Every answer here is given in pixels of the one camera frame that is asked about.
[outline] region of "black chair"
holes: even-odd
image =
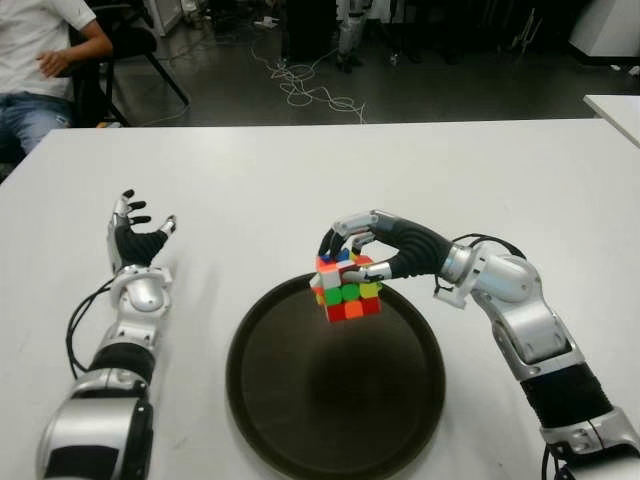
[[[89,2],[89,6],[95,12],[100,26],[113,44],[113,56],[107,59],[106,96],[109,101],[113,96],[116,61],[144,56],[163,80],[176,92],[184,105],[189,105],[188,95],[153,55],[158,48],[155,36],[146,28],[133,26],[134,22],[142,19],[149,27],[153,27],[153,19],[142,0],[93,0]]]
[[[82,42],[80,33],[69,28],[71,45]],[[71,77],[74,98],[74,125],[80,128],[93,128],[100,122],[110,119],[110,115],[123,127],[130,126],[125,116],[107,97],[100,87],[100,60],[81,62],[72,65],[61,76]]]

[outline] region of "robotic arm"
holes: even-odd
[[[338,220],[319,253],[334,256],[350,238],[359,253],[378,240],[397,248],[397,255],[344,272],[344,281],[433,274],[452,284],[437,284],[436,298],[464,308],[471,295],[491,320],[493,336],[540,420],[549,451],[567,464],[562,478],[587,478],[594,468],[601,475],[621,472],[619,457],[640,456],[640,437],[624,412],[611,405],[566,326],[545,302],[537,270],[513,245],[470,236],[476,240],[459,245],[426,227],[372,210]],[[501,243],[510,255],[488,253],[482,246],[486,240]],[[608,464],[615,464],[611,472]],[[635,475],[639,465],[632,466]]]
[[[170,306],[166,268],[153,257],[175,232],[169,217],[152,233],[129,218],[146,206],[130,202],[133,190],[116,201],[108,225],[109,255],[115,275],[111,302],[118,315],[87,371],[45,429],[36,460],[38,478],[144,479],[153,442],[153,408],[148,400],[159,332]]]

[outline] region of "colorful cube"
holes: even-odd
[[[373,261],[365,255],[342,250],[333,261],[328,255],[316,258],[317,274],[309,282],[318,305],[324,306],[330,322],[340,322],[380,312],[380,283],[342,283],[342,273]]]

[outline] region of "person's arm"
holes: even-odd
[[[40,71],[46,77],[56,77],[75,62],[93,58],[108,57],[113,52],[111,40],[102,31],[96,20],[89,22],[80,33],[87,39],[85,42],[65,50],[48,50],[40,53],[36,60],[40,62]]]

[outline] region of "jeans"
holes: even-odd
[[[0,163],[20,161],[54,128],[69,128],[71,103],[62,98],[33,93],[0,94]],[[22,147],[16,158],[9,157],[12,147]]]

